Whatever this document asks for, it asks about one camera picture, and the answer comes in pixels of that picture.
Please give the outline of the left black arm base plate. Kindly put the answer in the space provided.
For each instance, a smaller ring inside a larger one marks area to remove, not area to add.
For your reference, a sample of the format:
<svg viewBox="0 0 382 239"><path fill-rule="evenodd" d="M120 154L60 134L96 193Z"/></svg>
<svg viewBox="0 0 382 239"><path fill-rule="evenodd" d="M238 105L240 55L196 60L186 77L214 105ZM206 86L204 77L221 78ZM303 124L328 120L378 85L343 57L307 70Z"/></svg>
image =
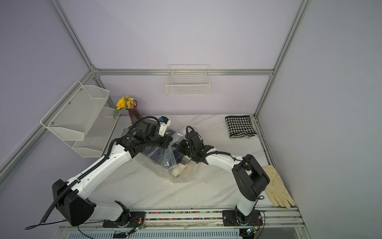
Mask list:
<svg viewBox="0 0 382 239"><path fill-rule="evenodd" d="M122 213L116 221L105 220L103 228L136 228L144 223L146 212L133 211Z"/></svg>

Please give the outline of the clear plastic vacuum bag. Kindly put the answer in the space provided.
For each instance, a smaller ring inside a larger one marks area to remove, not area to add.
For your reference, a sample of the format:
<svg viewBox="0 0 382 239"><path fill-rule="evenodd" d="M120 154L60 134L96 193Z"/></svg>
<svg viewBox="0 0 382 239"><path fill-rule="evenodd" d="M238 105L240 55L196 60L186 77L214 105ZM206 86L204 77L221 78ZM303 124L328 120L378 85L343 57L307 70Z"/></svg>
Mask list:
<svg viewBox="0 0 382 239"><path fill-rule="evenodd" d="M176 163L176 160L175 160L175 157L173 154L173 150L172 150L172 146L175 143L179 144L182 139L185 139L186 129L184 127L178 131L174 131L172 129L169 129L166 131L166 134L170 135L173 138L173 140L170 143L170 145L165 149L165 158L163 161L161 161L161 164L155 163L154 161L152 161L150 158L143 155L142 153L138 155L138 158L137 158L138 163L140 163L141 165L143 165L144 167L149 169L151 172L153 172L157 176L164 178L164 179L167 179L167 180L171 181L172 183L188 183L188 182L195 181L196 177L197 177L197 171L199 169L199 165L196 162L195 162L196 163L196 175L195 175L194 180L192 180L192 181L179 181L171 175L172 169L175 168L181 161L183 161L183 164L187 163L188 161L192 161L187 156L184 155L182 160L179 163Z"/></svg>

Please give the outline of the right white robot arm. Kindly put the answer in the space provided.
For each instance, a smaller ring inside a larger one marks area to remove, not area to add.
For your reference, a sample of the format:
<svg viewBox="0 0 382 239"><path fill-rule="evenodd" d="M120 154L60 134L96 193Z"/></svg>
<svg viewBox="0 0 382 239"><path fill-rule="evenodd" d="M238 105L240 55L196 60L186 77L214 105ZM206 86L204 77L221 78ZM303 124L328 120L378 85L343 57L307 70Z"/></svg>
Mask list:
<svg viewBox="0 0 382 239"><path fill-rule="evenodd" d="M177 151L195 163L217 166L232 172L242 195L236 206L237 215L248 217L256 203L263 199L261 193L269 185L270 179L254 156L234 156L206 145L191 126L186 127L185 139L178 144Z"/></svg>

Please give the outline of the black white houndstooth scarf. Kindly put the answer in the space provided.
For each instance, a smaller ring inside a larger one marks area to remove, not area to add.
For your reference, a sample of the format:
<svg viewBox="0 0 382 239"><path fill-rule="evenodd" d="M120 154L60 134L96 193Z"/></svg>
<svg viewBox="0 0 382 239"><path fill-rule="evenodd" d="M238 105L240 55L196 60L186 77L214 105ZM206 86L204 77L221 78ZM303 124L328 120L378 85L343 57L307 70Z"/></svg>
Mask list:
<svg viewBox="0 0 382 239"><path fill-rule="evenodd" d="M249 115L226 116L225 121L228 127L230 138L244 138L257 135Z"/></svg>

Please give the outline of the navy plaid scarf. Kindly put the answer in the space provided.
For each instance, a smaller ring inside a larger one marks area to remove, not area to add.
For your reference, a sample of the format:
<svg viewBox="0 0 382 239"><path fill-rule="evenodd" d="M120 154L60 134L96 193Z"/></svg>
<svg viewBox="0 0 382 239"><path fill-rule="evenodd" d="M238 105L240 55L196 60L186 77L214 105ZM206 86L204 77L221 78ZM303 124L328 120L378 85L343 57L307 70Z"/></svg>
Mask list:
<svg viewBox="0 0 382 239"><path fill-rule="evenodd" d="M178 146L178 144L175 143L172 146L172 150L173 150L173 154L174 154L176 163L179 163L184 156L176 150L177 146ZM160 148L160 147L151 147L151 148L145 149L142 154L147 156L148 158L150 158L155 163L161 164L161 161L163 161L165 158L165 149Z"/></svg>

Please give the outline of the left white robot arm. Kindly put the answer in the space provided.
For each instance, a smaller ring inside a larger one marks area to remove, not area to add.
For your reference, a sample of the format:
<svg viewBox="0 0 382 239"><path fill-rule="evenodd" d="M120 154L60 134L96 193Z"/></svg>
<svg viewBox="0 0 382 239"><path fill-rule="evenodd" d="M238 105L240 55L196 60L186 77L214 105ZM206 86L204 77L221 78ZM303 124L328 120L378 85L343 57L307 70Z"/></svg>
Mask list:
<svg viewBox="0 0 382 239"><path fill-rule="evenodd" d="M126 227L131 221L130 210L120 201L108 203L91 199L93 191L120 166L153 146L167 148L172 137L166 134L170 120L137 122L120 138L112 140L104 157L67 181L59 179L52 186L54 208L71 226L88 220L103 220L107 225Z"/></svg>

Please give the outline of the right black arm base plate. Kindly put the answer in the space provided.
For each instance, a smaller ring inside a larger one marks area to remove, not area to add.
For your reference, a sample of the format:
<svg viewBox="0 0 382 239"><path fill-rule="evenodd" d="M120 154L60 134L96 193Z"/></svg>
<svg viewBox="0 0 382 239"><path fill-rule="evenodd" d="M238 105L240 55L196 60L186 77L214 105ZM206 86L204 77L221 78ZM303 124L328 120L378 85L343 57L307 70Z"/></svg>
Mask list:
<svg viewBox="0 0 382 239"><path fill-rule="evenodd" d="M224 226L262 226L263 218L259 210L253 210L245 216L239 210L223 210Z"/></svg>

